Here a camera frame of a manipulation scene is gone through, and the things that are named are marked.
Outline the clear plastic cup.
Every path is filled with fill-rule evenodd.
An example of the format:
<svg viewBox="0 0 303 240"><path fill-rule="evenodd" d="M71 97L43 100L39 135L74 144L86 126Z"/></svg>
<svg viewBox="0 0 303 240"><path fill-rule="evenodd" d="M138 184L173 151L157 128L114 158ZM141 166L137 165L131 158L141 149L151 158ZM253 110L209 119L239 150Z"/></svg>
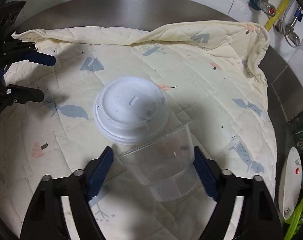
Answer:
<svg viewBox="0 0 303 240"><path fill-rule="evenodd" d="M118 155L120 162L159 202L188 194L197 184L188 125Z"/></svg>

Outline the white plastic lid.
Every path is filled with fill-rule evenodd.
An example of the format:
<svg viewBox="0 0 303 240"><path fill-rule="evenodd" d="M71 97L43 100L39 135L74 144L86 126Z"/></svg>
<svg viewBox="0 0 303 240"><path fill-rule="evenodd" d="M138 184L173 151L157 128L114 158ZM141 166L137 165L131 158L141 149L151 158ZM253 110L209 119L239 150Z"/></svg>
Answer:
<svg viewBox="0 0 303 240"><path fill-rule="evenodd" d="M166 127L165 93L149 80L125 76L109 82L96 97L93 117L102 135L121 145L155 139Z"/></svg>

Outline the green dish rack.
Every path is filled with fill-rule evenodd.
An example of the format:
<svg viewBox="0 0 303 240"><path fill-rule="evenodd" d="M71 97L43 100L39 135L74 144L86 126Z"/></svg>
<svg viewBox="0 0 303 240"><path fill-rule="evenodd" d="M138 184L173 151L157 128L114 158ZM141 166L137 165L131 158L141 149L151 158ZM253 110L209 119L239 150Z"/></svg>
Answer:
<svg viewBox="0 0 303 240"><path fill-rule="evenodd" d="M289 224L289 228L284 239L303 239L303 198L285 223Z"/></svg>

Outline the white bowl with cherry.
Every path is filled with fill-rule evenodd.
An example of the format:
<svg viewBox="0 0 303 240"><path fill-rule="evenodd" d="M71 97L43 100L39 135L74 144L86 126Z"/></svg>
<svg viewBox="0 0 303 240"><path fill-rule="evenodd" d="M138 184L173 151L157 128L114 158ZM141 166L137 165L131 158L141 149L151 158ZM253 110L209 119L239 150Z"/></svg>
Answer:
<svg viewBox="0 0 303 240"><path fill-rule="evenodd" d="M300 155L298 150L292 147L284 162L279 184L278 205L284 220L288 220L295 210L300 195L301 182Z"/></svg>

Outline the cream quilted cloth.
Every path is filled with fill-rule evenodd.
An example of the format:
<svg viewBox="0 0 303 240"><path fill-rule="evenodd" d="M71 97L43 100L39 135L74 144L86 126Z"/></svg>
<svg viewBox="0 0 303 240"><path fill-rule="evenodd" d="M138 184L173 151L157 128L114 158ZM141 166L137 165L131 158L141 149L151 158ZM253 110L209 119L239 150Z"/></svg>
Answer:
<svg viewBox="0 0 303 240"><path fill-rule="evenodd" d="M190 145L235 176L276 186L276 138L257 23L203 21L151 32L32 29L13 38L56 58L13 64L8 84L38 103L0 114L0 218L19 236L41 178L71 175L109 146L111 169L90 201L107 239L197 239L215 208Z"/></svg>

